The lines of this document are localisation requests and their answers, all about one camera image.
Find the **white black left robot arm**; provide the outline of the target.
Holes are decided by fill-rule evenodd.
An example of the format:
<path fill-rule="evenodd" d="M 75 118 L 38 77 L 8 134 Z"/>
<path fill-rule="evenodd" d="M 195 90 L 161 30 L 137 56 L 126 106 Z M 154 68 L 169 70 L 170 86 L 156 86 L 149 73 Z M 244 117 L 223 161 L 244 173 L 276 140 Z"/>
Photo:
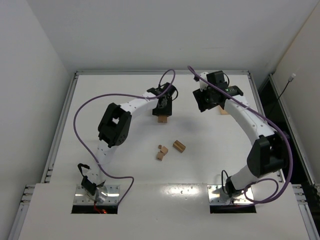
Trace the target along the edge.
<path fill-rule="evenodd" d="M 131 179 L 130 187 L 133 185 L 135 180 L 134 177 L 112 176 L 106 172 L 103 165 L 113 159 L 116 149 L 125 142 L 129 134 L 131 122 L 136 117 L 149 110 L 152 111 L 153 116 L 171 116 L 172 103 L 175 100 L 173 95 L 177 93 L 177 88 L 171 83 L 166 82 L 163 85 L 159 85 L 157 88 L 152 87 L 148 89 L 142 96 L 132 95 L 131 97 L 134 99 L 129 102 L 122 104 L 116 104 L 114 102 L 110 103 L 97 127 L 99 140 L 97 154 L 94 154 L 89 149 L 77 132 L 76 121 L 78 114 L 85 105 L 96 99 L 120 96 L 121 94 L 110 93 L 99 95 L 91 98 L 78 108 L 73 117 L 73 130 L 77 139 L 85 149 L 88 150 L 97 165 L 96 172 L 93 172 L 93 169 L 86 164 L 79 163 L 77 165 L 80 172 L 82 172 L 82 168 L 89 170 L 87 174 L 82 174 L 81 182 L 81 186 L 87 193 L 91 196 L 96 195 L 98 188 L 104 185 L 106 177 L 116 180 Z"/>

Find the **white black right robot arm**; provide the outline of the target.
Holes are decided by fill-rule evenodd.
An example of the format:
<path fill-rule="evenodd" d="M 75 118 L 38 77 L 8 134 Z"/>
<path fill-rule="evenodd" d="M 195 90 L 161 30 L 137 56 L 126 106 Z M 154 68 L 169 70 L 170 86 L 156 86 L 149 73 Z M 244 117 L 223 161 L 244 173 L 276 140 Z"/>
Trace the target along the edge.
<path fill-rule="evenodd" d="M 201 112 L 217 106 L 225 110 L 238 123 L 251 143 L 246 165 L 227 177 L 223 189 L 234 197 L 263 177 L 288 168 L 286 183 L 293 173 L 293 154 L 288 136 L 271 120 L 250 107 L 244 93 L 236 85 L 225 80 L 223 71 L 197 74 L 189 68 L 199 89 L 193 91 Z"/>

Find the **transparent amber plastic box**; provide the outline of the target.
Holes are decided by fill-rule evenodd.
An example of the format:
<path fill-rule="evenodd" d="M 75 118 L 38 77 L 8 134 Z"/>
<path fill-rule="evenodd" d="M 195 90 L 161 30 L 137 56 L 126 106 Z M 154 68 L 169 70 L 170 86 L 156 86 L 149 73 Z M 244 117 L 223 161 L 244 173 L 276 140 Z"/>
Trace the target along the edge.
<path fill-rule="evenodd" d="M 229 114 L 229 113 L 228 113 L 226 110 L 224 110 L 222 107 L 219 107 L 219 112 L 220 112 L 221 115 L 228 115 L 228 114 Z"/>

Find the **wood block numbered 30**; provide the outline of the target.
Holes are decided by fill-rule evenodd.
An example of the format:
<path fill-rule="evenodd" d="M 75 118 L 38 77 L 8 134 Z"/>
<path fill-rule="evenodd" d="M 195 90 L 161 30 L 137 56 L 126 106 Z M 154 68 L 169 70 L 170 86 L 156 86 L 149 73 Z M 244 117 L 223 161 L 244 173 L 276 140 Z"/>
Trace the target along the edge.
<path fill-rule="evenodd" d="M 167 123 L 168 122 L 168 116 L 166 115 L 159 115 L 157 118 L 157 121 L 159 123 Z"/>

